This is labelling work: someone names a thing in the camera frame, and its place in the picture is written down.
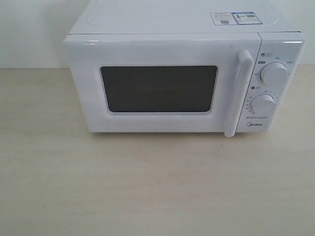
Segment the white microwave door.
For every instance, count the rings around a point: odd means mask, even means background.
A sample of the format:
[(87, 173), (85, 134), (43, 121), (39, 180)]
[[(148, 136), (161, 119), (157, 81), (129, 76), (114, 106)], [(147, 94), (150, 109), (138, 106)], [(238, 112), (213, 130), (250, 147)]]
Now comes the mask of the white microwave door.
[(69, 66), (91, 132), (237, 131), (257, 33), (70, 34)]

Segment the white microwave oven body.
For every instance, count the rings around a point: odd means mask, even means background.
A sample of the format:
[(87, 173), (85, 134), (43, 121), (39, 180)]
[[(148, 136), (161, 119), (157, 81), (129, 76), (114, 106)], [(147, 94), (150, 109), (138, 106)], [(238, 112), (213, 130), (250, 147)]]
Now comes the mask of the white microwave oven body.
[[(210, 13), (254, 12), (262, 25), (216, 26)], [(254, 64), (237, 127), (238, 132), (266, 132), (277, 115), (305, 47), (303, 33), (266, 0), (93, 0), (70, 34), (193, 34), (257, 33), (261, 46)], [(282, 63), (288, 77), (265, 84), (263, 67)], [(262, 94), (273, 97), (276, 107), (268, 116), (251, 110), (251, 101)]]

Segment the white timer knob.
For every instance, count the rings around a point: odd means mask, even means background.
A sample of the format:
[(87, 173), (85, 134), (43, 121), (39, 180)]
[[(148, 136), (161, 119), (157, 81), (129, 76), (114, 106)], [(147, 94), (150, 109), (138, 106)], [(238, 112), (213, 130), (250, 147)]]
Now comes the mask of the white timer knob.
[(273, 113), (275, 107), (273, 97), (268, 94), (259, 95), (251, 101), (251, 110), (258, 116), (268, 116)]

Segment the white power knob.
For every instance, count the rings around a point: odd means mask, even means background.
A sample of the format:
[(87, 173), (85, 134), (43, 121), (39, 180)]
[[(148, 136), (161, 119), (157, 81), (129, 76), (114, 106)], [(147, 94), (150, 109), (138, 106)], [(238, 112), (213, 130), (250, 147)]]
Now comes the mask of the white power knob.
[(286, 67), (280, 62), (267, 64), (260, 72), (261, 80), (269, 85), (284, 82), (288, 77)]

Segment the blue energy label sticker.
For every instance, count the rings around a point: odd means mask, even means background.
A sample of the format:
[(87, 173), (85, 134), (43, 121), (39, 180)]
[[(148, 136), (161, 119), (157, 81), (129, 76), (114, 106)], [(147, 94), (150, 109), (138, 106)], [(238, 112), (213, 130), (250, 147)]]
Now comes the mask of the blue energy label sticker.
[(262, 25), (254, 12), (232, 12), (232, 16), (238, 25)]

